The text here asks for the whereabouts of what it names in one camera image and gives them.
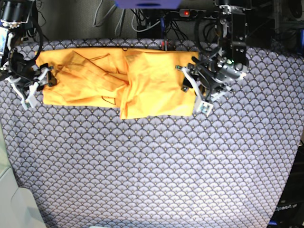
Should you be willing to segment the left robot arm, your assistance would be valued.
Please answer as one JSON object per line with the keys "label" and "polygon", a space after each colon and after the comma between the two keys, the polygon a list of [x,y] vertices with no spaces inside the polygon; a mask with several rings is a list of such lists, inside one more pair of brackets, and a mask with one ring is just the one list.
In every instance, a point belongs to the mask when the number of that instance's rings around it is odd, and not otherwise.
{"label": "left robot arm", "polygon": [[194,25],[195,44],[200,58],[192,57],[192,63],[175,68],[184,74],[181,86],[183,92],[194,89],[196,100],[194,110],[209,116],[214,102],[232,92],[230,82],[242,80],[247,75],[247,22],[246,10],[249,0],[217,0],[219,12],[215,21],[217,46],[211,51],[200,43],[199,28],[210,11],[199,12]]}

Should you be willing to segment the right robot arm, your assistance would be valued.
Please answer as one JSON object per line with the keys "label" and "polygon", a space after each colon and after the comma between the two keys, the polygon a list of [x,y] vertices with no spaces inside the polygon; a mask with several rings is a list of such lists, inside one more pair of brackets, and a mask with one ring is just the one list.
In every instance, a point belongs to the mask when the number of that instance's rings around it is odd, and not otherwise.
{"label": "right robot arm", "polygon": [[[2,0],[0,2],[0,79],[7,81],[20,98],[24,110],[34,108],[38,104],[36,92],[45,86],[57,84],[51,71],[53,67],[42,64],[34,68],[43,50],[44,34],[35,17],[37,9],[34,0]],[[17,47],[22,43],[27,29],[31,24],[38,33],[38,50],[34,57],[26,60],[18,52]]]}

